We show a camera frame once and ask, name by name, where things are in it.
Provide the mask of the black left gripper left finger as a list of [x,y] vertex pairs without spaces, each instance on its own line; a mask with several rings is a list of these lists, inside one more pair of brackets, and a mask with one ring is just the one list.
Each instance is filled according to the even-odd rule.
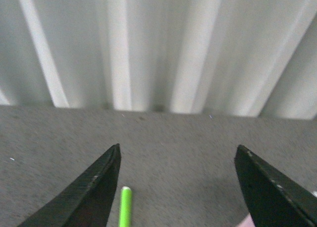
[[105,227],[117,189],[120,164],[120,145],[115,144],[20,226]]

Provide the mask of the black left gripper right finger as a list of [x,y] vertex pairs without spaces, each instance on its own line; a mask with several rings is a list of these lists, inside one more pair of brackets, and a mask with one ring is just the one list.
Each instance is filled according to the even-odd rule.
[[257,227],[315,227],[317,198],[243,145],[234,158],[241,191]]

